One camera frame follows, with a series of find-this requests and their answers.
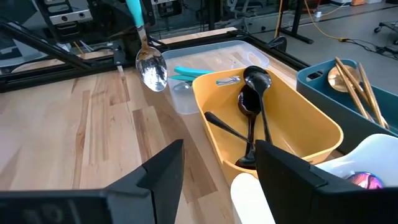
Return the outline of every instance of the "wooden table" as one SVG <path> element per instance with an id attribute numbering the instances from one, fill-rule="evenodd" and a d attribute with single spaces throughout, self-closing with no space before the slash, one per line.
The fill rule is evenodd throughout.
<path id="1" fill-rule="evenodd" d="M 295 86 L 295 71 L 267 56 L 269 69 Z M 34 63 L 19 70 L 55 63 L 59 62 Z M 176 222 L 232 223 L 229 188 L 200 115 L 178 115 L 170 96 L 150 91 L 133 69 L 0 94 L 0 190 L 102 188 L 176 139 L 185 143 Z"/>

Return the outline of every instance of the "yellow plastic bin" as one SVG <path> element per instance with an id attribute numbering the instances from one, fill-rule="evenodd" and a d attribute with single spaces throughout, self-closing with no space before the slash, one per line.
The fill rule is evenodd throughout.
<path id="1" fill-rule="evenodd" d="M 242 169 L 235 162 L 244 155 L 246 142 L 207 122 L 204 112 L 210 111 L 232 128 L 247 136 L 248 119 L 238 108 L 238 94 L 244 86 L 244 68 L 203 75 L 193 82 L 193 91 L 227 183 L 242 172 L 257 177 L 254 170 Z M 279 148 L 318 164 L 324 161 L 343 140 L 341 128 L 281 78 L 267 70 L 272 85 L 264 94 L 267 122 L 272 142 Z M 218 85 L 229 77 L 240 81 Z M 254 139 L 264 139 L 261 115 L 257 117 Z"/>

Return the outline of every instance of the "black metal rail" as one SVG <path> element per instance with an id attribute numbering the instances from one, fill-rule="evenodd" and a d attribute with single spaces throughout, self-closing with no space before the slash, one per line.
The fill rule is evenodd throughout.
<path id="1" fill-rule="evenodd" d="M 77 57 L 58 46 L 50 45 L 19 24 L 0 18 L 0 30 L 3 34 L 18 40 L 19 42 L 25 43 L 47 55 L 51 55 L 53 58 L 59 59 L 77 69 L 90 68 L 89 62 L 84 61 L 80 57 Z"/>
<path id="2" fill-rule="evenodd" d="M 245 41 L 259 50 L 267 53 L 271 57 L 285 63 L 287 66 L 293 68 L 294 70 L 301 70 L 309 66 L 309 64 L 301 61 L 294 56 L 289 55 L 286 52 L 278 50 L 273 47 L 269 47 L 268 44 L 258 38 L 255 38 L 241 30 L 234 30 L 231 32 L 227 32 L 225 34 L 212 35 L 208 37 L 202 37 L 198 39 L 185 40 L 181 42 L 175 42 L 172 44 L 162 44 L 157 46 L 157 48 L 161 52 L 165 52 L 167 50 L 176 50 L 182 49 L 186 47 L 195 47 L 199 45 L 205 44 L 215 44 L 220 42 L 227 42 L 232 40 L 242 40 Z M 24 72 L 10 73 L 5 75 L 0 75 L 0 92 L 18 90 L 21 88 L 28 88 L 37 85 L 43 85 L 47 83 L 59 82 L 62 80 L 68 80 L 71 78 L 84 77 L 87 75 L 92 75 L 96 73 L 109 72 L 117 69 L 117 65 L 121 65 L 124 68 L 129 68 L 135 66 L 133 61 L 125 60 L 121 63 L 115 63 L 115 54 L 117 51 L 114 51 L 114 55 L 95 58 L 90 60 L 92 63 L 88 68 L 76 68 L 75 64 L 62 64 L 62 65 L 54 65 L 51 67 L 38 68 L 35 70 L 28 70 Z M 68 54 L 57 55 L 56 57 L 61 61 L 71 62 L 71 58 L 76 57 L 73 55 L 72 57 Z"/>
<path id="3" fill-rule="evenodd" d="M 294 37 L 294 38 L 296 38 L 298 40 L 301 40 L 301 41 L 303 41 L 303 42 L 305 42 L 307 44 L 312 44 L 313 43 L 312 39 L 309 39 L 308 37 L 304 37 L 303 35 L 300 35 L 298 33 L 299 25 L 300 25 L 300 18 L 301 18 L 301 15 L 302 15 L 302 12 L 303 12 L 303 7 L 304 7 L 304 4 L 303 4 L 304 1 L 305 0 L 298 0 L 297 1 L 296 10 L 294 12 L 292 30 L 290 31 L 290 30 L 287 30 L 286 28 L 281 28 L 281 24 L 282 24 L 281 22 L 279 23 L 279 27 L 277 27 L 277 30 L 278 30 L 278 35 L 279 35 L 279 32 L 281 32 L 281 33 L 284 33 L 284 34 L 289 35 L 291 37 Z M 286 4 L 287 4 L 286 2 L 287 1 L 284 1 L 282 3 L 284 5 L 284 6 L 282 6 L 283 9 L 286 8 Z M 282 14 L 280 15 L 280 21 L 282 21 L 283 11 L 281 13 Z"/>

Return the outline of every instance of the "black serving spoon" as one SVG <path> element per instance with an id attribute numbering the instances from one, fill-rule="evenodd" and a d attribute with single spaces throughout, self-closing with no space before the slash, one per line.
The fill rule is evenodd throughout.
<path id="1" fill-rule="evenodd" d="M 269 133 L 266 109 L 264 107 L 264 92 L 271 86 L 271 77 L 262 68 L 257 66 L 249 66 L 243 71 L 244 82 L 250 88 L 257 92 L 261 106 L 262 122 L 264 123 L 264 133 L 266 141 L 272 144 L 271 134 Z"/>
<path id="2" fill-rule="evenodd" d="M 211 124 L 214 124 L 215 126 L 217 126 L 217 127 L 221 128 L 221 129 L 223 129 L 223 130 L 235 135 L 236 137 L 242 139 L 243 141 L 246 141 L 246 142 L 252 144 L 246 137 L 244 137 L 239 132 L 235 131 L 233 128 L 231 128 L 224 121 L 222 121 L 219 118 L 217 118 L 217 116 L 214 115 L 212 112 L 205 112 L 205 118 Z"/>
<path id="3" fill-rule="evenodd" d="M 257 115 L 261 112 L 260 98 L 256 91 L 250 86 L 244 85 L 238 95 L 239 110 L 248 117 L 248 139 L 250 143 L 246 145 L 245 155 L 236 161 L 235 165 L 245 169 L 256 169 L 256 160 L 254 158 L 254 125 Z"/>

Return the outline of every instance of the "chair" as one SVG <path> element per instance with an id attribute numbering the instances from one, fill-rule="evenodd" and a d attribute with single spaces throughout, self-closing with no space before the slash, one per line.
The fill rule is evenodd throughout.
<path id="1" fill-rule="evenodd" d="M 229 7 L 229 10 L 234 13 L 236 19 L 227 24 L 226 27 L 233 27 L 241 24 L 241 28 L 244 30 L 249 30 L 249 25 L 251 25 L 248 21 L 249 17 L 257 16 L 256 11 L 263 8 L 261 2 L 251 0 L 227 0 L 226 5 Z"/>

